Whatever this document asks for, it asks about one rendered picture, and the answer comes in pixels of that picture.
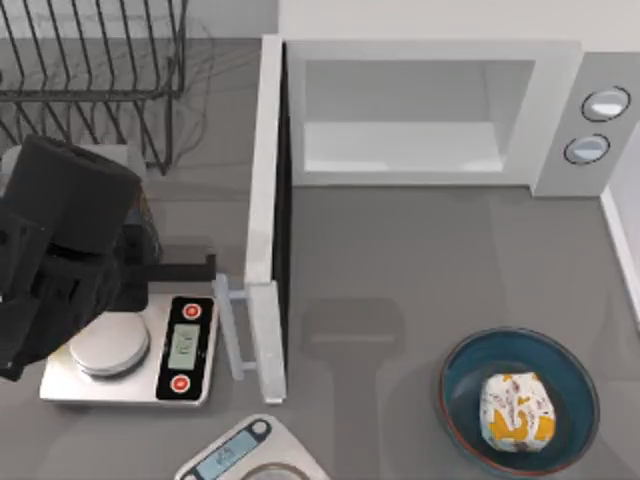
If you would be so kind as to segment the pale microwave door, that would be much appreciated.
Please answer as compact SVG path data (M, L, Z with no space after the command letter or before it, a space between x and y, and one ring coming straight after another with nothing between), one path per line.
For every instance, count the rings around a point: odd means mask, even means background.
M287 397L291 145L284 41L261 40L244 285L263 400Z

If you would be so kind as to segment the silver scale with black panel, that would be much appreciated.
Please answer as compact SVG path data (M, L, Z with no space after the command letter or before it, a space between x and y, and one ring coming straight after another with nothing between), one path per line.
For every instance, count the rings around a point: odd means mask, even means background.
M209 396L217 327L212 297L154 294L140 312L106 312L47 359L39 396L200 406Z

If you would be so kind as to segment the silver scale with blue display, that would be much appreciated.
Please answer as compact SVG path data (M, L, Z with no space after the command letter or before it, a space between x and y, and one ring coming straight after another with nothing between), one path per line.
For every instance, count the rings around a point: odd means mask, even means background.
M331 480L277 418L251 415L195 454L173 480Z

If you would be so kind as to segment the blue bowl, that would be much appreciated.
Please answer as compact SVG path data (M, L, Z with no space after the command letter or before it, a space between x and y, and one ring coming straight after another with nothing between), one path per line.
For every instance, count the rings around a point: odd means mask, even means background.
M495 374L534 372L550 394L558 420L550 444L539 453L501 452L482 438L481 390ZM580 360L563 344L534 330L480 330L446 355L437 387L445 431L466 457L501 480L539 480L581 460L600 424L595 384Z

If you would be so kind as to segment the white and yellow wrapped burger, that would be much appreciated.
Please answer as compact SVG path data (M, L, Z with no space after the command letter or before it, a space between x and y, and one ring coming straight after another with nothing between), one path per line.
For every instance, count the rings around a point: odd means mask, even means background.
M498 373L484 381L479 424L494 450L539 452L553 439L556 423L554 405L535 372Z

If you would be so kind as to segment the pale microwave oven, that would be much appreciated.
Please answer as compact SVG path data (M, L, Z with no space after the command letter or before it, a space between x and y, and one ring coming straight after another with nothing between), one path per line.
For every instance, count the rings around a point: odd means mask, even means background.
M293 178L299 186L524 186L593 197L640 121L640 51L573 41L288 40ZM586 120L593 92L625 89L619 117ZM573 165L573 139L609 152Z

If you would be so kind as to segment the round grey microwave knob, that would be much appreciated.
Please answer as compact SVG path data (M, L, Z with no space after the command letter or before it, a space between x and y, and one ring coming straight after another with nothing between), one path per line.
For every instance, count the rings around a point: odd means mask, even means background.
M564 158L573 165L588 165L601 160L610 149L610 142L604 135L593 134L573 139L564 149Z
M622 115L631 104L631 95L623 88L611 87L591 93L582 103L583 117L594 123L613 120Z

